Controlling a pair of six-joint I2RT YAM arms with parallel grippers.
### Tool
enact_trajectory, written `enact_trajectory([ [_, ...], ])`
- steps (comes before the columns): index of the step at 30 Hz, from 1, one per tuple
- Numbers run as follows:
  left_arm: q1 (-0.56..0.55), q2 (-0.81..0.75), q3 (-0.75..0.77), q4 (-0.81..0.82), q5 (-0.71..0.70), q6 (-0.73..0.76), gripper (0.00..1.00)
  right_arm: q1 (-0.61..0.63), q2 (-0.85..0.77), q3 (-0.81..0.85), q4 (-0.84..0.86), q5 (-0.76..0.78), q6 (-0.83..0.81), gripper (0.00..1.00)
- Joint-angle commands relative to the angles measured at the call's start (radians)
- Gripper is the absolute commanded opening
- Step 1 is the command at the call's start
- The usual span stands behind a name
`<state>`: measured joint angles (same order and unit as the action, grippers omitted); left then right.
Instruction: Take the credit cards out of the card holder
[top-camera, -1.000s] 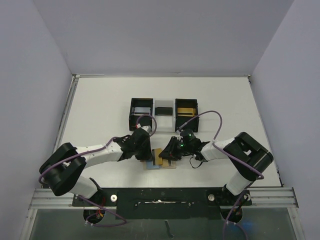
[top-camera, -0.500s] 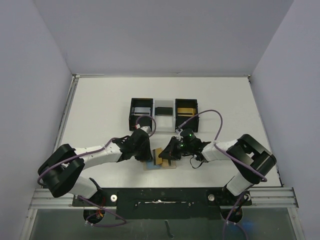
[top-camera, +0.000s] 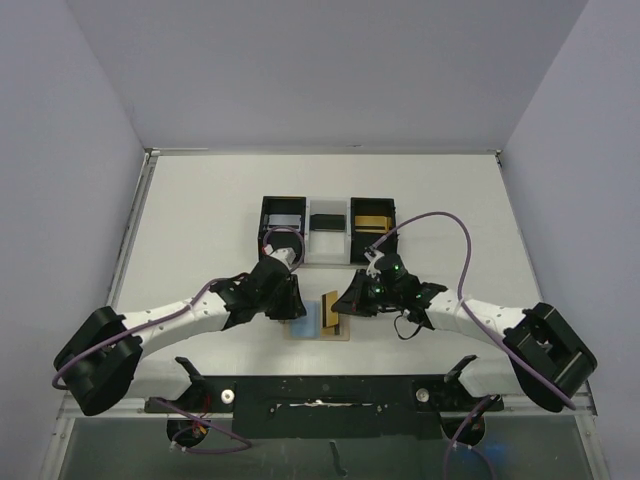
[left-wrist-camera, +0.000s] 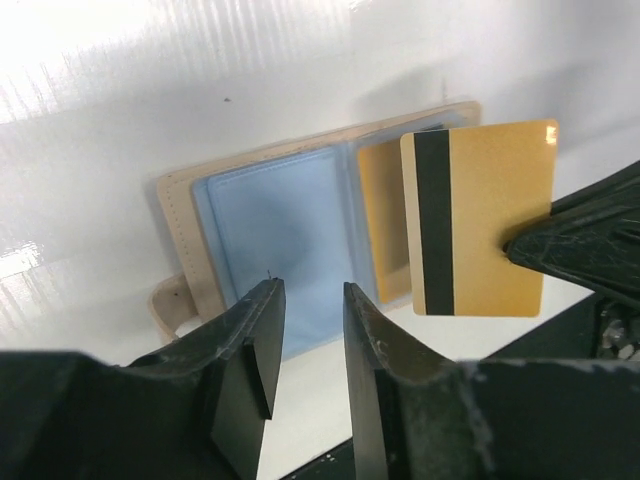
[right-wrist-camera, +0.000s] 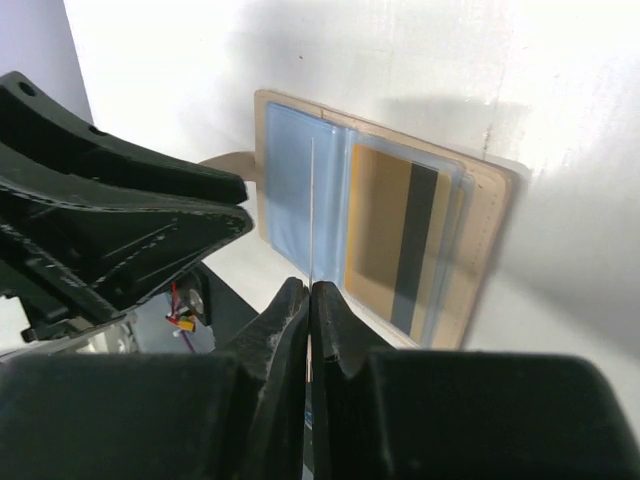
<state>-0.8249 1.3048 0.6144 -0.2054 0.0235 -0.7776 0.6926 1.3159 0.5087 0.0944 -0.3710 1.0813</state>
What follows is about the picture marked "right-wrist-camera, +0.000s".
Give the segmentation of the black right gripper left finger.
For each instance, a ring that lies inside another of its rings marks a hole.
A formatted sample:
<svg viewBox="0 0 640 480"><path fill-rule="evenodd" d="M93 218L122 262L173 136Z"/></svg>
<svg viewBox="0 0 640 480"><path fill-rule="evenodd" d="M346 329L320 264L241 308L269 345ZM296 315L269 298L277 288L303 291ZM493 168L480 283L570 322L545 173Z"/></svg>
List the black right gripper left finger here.
<svg viewBox="0 0 640 480"><path fill-rule="evenodd" d="M25 355L1 371L5 479L298 479L309 291L208 354Z"/></svg>

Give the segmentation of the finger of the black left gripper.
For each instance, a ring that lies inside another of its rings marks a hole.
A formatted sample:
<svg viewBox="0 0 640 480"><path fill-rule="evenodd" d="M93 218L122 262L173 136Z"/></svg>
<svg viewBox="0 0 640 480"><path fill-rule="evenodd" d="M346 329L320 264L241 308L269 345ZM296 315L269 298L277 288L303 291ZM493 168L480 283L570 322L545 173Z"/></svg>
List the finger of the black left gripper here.
<svg viewBox="0 0 640 480"><path fill-rule="evenodd" d="M1 144L51 170L111 186L230 205L248 199L239 175L103 132L18 71L1 76Z"/></svg>
<svg viewBox="0 0 640 480"><path fill-rule="evenodd" d="M1 292L31 320L116 319L252 227L233 203L4 179Z"/></svg>

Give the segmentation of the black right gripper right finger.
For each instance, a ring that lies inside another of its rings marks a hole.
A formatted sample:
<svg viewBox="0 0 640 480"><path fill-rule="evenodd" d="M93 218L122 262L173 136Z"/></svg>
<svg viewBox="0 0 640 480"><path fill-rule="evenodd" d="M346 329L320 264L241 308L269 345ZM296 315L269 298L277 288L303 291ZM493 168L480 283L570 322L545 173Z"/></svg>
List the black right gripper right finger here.
<svg viewBox="0 0 640 480"><path fill-rule="evenodd" d="M330 282L310 297L318 479L635 479L606 378L572 356L396 349Z"/></svg>

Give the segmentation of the gold card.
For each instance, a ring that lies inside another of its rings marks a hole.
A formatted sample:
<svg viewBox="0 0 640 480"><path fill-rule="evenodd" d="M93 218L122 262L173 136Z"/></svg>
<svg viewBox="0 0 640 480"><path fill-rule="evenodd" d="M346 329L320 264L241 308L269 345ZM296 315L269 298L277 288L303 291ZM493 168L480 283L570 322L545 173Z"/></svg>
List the gold card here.
<svg viewBox="0 0 640 480"><path fill-rule="evenodd" d="M418 342L424 334L455 177L354 147L344 288L363 307Z"/></svg>

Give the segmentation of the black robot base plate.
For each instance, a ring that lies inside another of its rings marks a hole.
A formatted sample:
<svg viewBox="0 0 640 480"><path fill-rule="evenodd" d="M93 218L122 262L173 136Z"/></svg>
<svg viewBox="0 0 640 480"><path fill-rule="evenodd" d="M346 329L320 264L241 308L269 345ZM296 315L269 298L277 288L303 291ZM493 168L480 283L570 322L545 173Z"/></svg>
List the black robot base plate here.
<svg viewBox="0 0 640 480"><path fill-rule="evenodd" d="M186 299L213 336L213 346L228 344L258 312L204 263L194 269Z"/></svg>

